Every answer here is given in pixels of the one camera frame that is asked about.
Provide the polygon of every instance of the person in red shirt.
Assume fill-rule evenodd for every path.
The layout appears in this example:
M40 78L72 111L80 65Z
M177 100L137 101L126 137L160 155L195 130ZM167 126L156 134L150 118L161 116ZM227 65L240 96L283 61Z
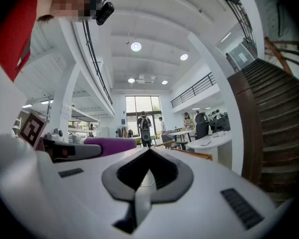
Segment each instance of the person in red shirt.
M85 19L95 15L101 6L101 0L5 1L8 5L5 3L3 12L0 11L0 65L12 81L30 56L31 32L36 20Z

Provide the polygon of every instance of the red shirt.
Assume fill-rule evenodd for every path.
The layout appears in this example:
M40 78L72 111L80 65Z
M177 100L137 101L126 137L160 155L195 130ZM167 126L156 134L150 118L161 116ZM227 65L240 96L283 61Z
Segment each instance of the red shirt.
M37 1L18 0L0 26L0 65L12 81L30 56L30 49L25 49L31 40Z

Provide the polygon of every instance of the backpack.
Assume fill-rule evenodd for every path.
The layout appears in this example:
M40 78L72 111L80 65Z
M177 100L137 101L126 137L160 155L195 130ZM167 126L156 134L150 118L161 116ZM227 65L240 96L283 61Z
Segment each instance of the backpack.
M141 129L149 129L149 120L148 120L148 117L146 117L146 118L142 117L142 119L143 120L140 123L140 128Z

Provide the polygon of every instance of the fluorescent light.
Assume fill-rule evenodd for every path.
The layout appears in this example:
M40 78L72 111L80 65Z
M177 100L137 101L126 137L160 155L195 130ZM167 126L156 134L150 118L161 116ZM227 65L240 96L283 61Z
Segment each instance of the fluorescent light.
M134 42L130 47L133 51L140 51L141 50L141 44L139 42Z
M46 104L48 104L48 103L49 103L49 100L47 100L47 101L42 101L42 102L41 102L41 104L43 104L43 105L46 105Z
M228 36L231 34L231 32L230 33L228 33L228 35L225 37L225 38L223 38L223 40L221 41L221 42L223 42L226 38L228 38Z
M25 106L22 106L22 108L28 108L28 107L31 107L33 105L25 105Z
M188 58L188 54L186 54L186 53L180 56L180 59L183 61L187 60L187 58Z

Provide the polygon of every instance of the staircase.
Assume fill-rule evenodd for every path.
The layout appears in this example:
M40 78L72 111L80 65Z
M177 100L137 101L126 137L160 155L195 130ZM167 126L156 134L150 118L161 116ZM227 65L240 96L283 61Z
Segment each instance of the staircase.
M299 177L299 80L260 59L242 72L262 127L259 186L279 205L294 195Z

